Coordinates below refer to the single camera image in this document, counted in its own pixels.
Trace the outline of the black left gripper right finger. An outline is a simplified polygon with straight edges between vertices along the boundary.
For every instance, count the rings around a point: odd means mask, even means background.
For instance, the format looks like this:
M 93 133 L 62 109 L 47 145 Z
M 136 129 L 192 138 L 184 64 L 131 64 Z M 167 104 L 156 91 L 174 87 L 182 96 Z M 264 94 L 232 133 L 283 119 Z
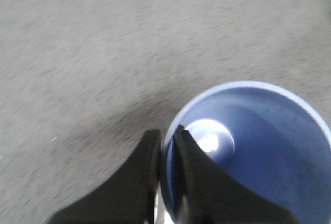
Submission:
M 217 166 L 179 125 L 173 135 L 175 223 L 298 223 Z

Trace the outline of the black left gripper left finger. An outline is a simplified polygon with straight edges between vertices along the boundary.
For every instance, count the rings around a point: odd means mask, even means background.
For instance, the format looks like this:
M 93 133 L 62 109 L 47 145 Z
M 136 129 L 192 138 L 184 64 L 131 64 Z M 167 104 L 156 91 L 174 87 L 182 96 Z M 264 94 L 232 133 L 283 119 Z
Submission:
M 154 223 L 160 146 L 160 130 L 145 131 L 110 178 L 55 212 L 48 223 Z

